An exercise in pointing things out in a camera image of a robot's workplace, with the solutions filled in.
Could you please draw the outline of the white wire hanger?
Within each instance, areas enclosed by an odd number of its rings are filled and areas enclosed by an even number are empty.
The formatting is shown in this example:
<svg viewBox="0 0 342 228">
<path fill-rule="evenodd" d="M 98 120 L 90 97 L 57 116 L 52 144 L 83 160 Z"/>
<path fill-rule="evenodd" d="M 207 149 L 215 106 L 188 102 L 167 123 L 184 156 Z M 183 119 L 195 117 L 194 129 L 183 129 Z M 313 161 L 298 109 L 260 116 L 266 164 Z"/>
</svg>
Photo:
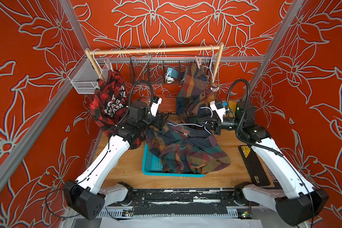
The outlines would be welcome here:
<svg viewBox="0 0 342 228">
<path fill-rule="evenodd" d="M 200 109 L 208 109 L 211 113 L 211 117 L 213 117 L 213 110 L 210 108 L 210 107 L 200 107 Z M 199 127 L 199 128 L 203 128 L 206 132 L 208 132 L 210 135 L 211 135 L 211 132 L 209 130 L 207 130 L 206 126 L 203 126 L 203 125 L 200 125 L 200 124 L 195 124 L 195 123 L 177 123 L 177 124 L 173 124 L 169 121 L 166 122 L 167 124 L 170 124 L 172 126 L 179 126 L 179 125 L 185 125 L 185 126 L 196 126 L 196 127 Z"/>
</svg>

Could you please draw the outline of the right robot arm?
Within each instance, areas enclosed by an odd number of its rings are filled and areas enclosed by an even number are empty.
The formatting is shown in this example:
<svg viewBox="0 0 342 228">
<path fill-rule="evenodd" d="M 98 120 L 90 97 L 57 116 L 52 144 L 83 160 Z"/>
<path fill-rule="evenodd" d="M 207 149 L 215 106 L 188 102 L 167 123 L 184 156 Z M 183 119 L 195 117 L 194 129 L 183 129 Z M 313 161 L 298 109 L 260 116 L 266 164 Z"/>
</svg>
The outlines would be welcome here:
<svg viewBox="0 0 342 228">
<path fill-rule="evenodd" d="M 203 125 L 220 135 L 222 130 L 234 131 L 237 139 L 245 143 L 255 152 L 270 169 L 281 186 L 281 190 L 268 190 L 250 182 L 235 186 L 233 200 L 237 205 L 244 206 L 255 202 L 275 211 L 288 225 L 298 226 L 307 220 L 313 221 L 329 200 L 328 193 L 316 188 L 308 181 L 283 155 L 267 129 L 255 123 L 255 107 L 250 103 L 250 85 L 245 79 L 237 83 L 246 86 L 246 97 L 236 104 L 231 116 L 229 101 L 213 101 L 210 104 L 216 116 L 203 121 Z"/>
</svg>

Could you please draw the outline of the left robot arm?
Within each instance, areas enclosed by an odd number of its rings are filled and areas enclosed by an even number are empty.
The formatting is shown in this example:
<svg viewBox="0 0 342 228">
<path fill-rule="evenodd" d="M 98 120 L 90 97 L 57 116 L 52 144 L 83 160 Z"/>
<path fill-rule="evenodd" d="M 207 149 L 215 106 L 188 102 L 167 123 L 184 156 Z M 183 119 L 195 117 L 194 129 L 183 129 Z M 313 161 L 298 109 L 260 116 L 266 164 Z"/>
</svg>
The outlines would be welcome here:
<svg viewBox="0 0 342 228">
<path fill-rule="evenodd" d="M 150 126 L 160 128 L 167 115 L 158 111 L 162 99 L 151 92 L 149 104 L 129 102 L 124 117 L 115 125 L 107 146 L 94 162 L 75 181 L 68 180 L 63 187 L 67 205 L 80 216 L 91 221 L 104 207 L 133 201 L 133 187 L 125 182 L 102 189 L 103 182 L 117 165 L 121 156 Z"/>
</svg>

